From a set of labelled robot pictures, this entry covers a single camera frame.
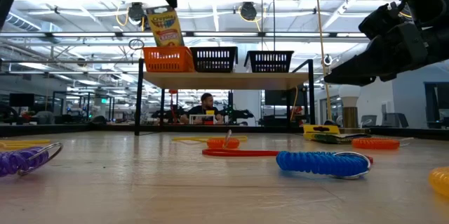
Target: crayola box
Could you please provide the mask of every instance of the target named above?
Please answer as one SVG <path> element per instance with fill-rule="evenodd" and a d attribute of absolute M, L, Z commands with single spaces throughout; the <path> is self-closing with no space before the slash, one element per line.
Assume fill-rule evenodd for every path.
<path fill-rule="evenodd" d="M 147 15 L 157 46 L 184 46 L 175 9 L 170 6 L 148 8 Z"/>

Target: ceiling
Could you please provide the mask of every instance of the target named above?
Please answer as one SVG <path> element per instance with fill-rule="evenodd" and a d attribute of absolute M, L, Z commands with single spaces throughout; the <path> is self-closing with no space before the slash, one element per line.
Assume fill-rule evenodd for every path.
<path fill-rule="evenodd" d="M 239 15 L 239 7 L 244 1 L 253 2 L 258 12 L 259 27 L 255 22 L 247 22 Z M 323 32 L 358 32 L 358 24 L 378 6 L 398 0 L 320 0 L 321 23 Z M 126 9 L 133 2 L 143 3 L 145 8 L 164 6 L 164 0 L 15 0 L 11 14 L 18 16 L 34 26 L 48 28 L 48 24 L 56 26 L 61 32 L 141 32 L 140 27 L 128 22 L 122 26 L 117 22 L 126 20 Z M 183 32 L 319 32 L 319 15 L 316 14 L 316 0 L 177 0 L 176 9 Z M 24 32 L 24 29 L 6 23 L 2 32 Z M 59 44 L 39 43 L 38 39 L 24 39 L 22 37 L 0 37 L 0 44 L 8 45 L 5 49 L 27 49 L 20 55 L 31 56 L 34 59 L 45 59 L 58 55 L 58 60 L 130 60 L 133 53 L 126 46 L 128 39 L 101 38 L 65 38 Z M 151 37 L 145 38 L 146 45 L 154 44 Z M 258 49 L 274 48 L 272 38 L 264 42 L 258 39 L 243 40 L 238 37 L 223 39 L 220 37 L 187 37 L 188 46 L 239 46 L 242 43 L 255 44 Z M 341 63 L 366 47 L 366 38 L 347 39 L 334 42 L 324 40 L 324 53 L 334 58 L 335 65 Z M 276 50 L 295 51 L 291 69 L 294 69 L 307 59 L 315 59 L 315 71 L 321 69 L 321 44 L 319 39 L 276 40 Z M 5 59 L 17 60 L 17 57 Z M 63 63 L 55 69 L 67 66 L 66 70 L 80 70 L 73 65 Z M 117 71 L 136 72 L 137 65 L 91 65 L 92 70 L 109 69 Z M 100 83 L 113 86 L 108 81 Z"/>

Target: wooden table surface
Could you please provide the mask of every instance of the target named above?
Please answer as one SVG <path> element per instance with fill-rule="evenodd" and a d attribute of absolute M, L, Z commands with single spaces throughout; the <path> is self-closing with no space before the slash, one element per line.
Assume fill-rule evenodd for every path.
<path fill-rule="evenodd" d="M 275 158 L 204 157 L 205 144 L 155 133 L 27 136 L 64 150 L 28 176 L 0 178 L 2 223 L 449 223 L 449 199 L 427 176 L 449 166 L 449 143 L 412 140 L 374 158 L 359 180 L 281 172 Z M 348 151 L 284 134 L 249 134 L 242 149 Z"/>
<path fill-rule="evenodd" d="M 152 73 L 144 79 L 166 89 L 288 90 L 309 80 L 296 73 Z"/>

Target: orange basket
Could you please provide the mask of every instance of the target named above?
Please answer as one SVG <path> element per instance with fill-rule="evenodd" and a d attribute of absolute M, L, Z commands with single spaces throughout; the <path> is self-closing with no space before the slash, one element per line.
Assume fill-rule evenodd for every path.
<path fill-rule="evenodd" d="M 192 52 L 185 46 L 143 48 L 147 72 L 194 72 Z"/>

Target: black basket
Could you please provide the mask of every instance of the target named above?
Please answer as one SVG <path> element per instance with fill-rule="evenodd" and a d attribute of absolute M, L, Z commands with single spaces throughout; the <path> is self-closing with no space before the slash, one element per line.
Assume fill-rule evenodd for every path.
<path fill-rule="evenodd" d="M 237 47 L 191 47 L 197 72 L 232 72 Z"/>
<path fill-rule="evenodd" d="M 288 72 L 293 53 L 294 51 L 248 51 L 244 66 L 250 59 L 253 72 Z"/>

